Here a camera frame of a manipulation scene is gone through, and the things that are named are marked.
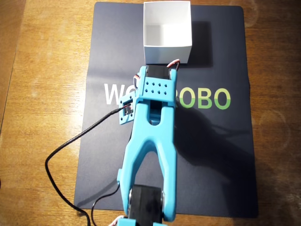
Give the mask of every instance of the green letters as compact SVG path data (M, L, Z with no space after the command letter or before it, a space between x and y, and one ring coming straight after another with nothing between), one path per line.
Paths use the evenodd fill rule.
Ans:
M185 93L186 91L190 92L190 95L191 95L191 101L190 101L189 104L184 103L184 100L183 100L183 96L184 96L184 93ZM185 88L183 88L183 89L181 90L181 92L180 92L180 103L181 103L181 105L182 105L183 107L185 107L185 108L191 108L191 107L193 107L195 101L196 101L196 95L194 94L192 88L185 87Z
M223 92L224 94L226 94L226 98L227 98L227 102L226 102L226 104L225 104L224 106L221 106L221 105L219 104L219 102L218 102L218 95L219 95L220 93L222 93L222 92ZM218 89L218 90L215 92L215 95L214 95L214 102L215 102L215 105L216 105L219 109L221 109L221 110L227 109L227 108L230 106L230 103L231 103L230 93L229 93L226 89L224 89L224 88Z
M209 99L211 96L211 90L208 88L198 88L198 108L207 109L212 106L212 100ZM207 105L202 105L202 100L207 101Z

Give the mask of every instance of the wood grain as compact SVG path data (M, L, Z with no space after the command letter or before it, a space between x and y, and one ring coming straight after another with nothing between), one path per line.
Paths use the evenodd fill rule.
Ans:
M0 136L0 225L86 225L85 217L78 217L57 195L44 162L52 150L81 131L94 3L26 2ZM213 0L210 4L241 5L245 12L259 216L177 215L169 225L299 226L300 3ZM50 163L58 186L70 200L78 156L79 141ZM119 214L97 211L95 218L98 225L106 226Z
M0 133L25 0L0 1Z

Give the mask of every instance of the white cardboard box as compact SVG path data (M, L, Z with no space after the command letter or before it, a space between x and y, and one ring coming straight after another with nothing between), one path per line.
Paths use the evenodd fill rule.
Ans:
M145 2L143 44L146 64L188 62L192 46L190 1Z

